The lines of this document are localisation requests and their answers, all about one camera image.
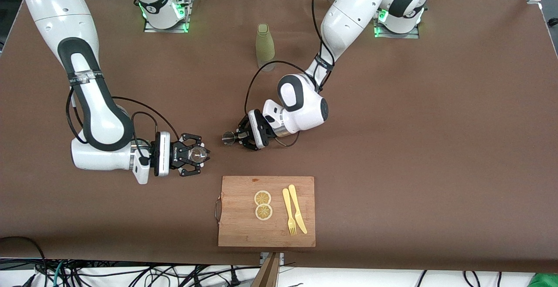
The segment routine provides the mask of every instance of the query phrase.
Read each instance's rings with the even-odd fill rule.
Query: yellow knife
[[[304,225],[303,216],[300,214],[299,200],[296,197],[295,185],[289,185],[289,192],[291,193],[291,198],[293,198],[293,203],[295,203],[295,209],[296,209],[295,220],[296,220],[296,223],[299,225],[300,230],[303,231],[303,233],[308,233],[308,231],[306,230],[306,226]]]

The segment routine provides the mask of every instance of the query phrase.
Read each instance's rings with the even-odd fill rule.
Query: brown table surface
[[[252,152],[221,134],[243,116],[256,26],[305,68],[318,48],[310,0],[197,0],[188,34],[142,33],[133,0],[86,1],[112,94],[203,136],[212,159],[199,176],[147,185],[75,168],[68,82],[24,5],[0,58],[0,236],[57,259],[255,264],[263,249],[217,246],[221,177],[309,175],[316,247],[289,249],[297,266],[558,269],[558,61],[536,5],[429,0],[418,40],[367,28],[322,93],[327,122]],[[317,0],[319,22],[329,4]],[[249,107],[277,98],[288,73],[261,74]],[[153,138],[147,118],[137,130]],[[1,255],[36,252],[12,242]]]

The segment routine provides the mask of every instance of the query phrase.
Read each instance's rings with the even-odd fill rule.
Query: plastic fork
[[[289,194],[289,190],[286,188],[283,189],[283,200],[285,200],[287,214],[289,215],[289,221],[287,222],[289,233],[291,233],[291,236],[294,236],[296,235],[296,224],[295,219],[293,218],[293,212],[291,211],[291,195]]]

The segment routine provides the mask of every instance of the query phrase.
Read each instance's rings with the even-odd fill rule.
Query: lemon slice
[[[255,208],[255,216],[260,221],[267,221],[273,214],[273,209],[268,204],[259,204]]]
[[[254,202],[259,205],[259,204],[269,204],[271,203],[271,194],[269,194],[269,192],[265,191],[265,190],[261,190],[256,192],[255,196],[254,196]]]

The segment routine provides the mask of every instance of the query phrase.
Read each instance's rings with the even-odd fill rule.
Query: cutting board handle
[[[217,215],[217,207],[221,208],[221,209],[219,209],[219,214],[218,215]],[[219,197],[217,198],[217,201],[215,201],[215,220],[217,221],[217,225],[221,225],[221,213],[223,213],[223,204],[221,203],[221,194],[219,194]]]

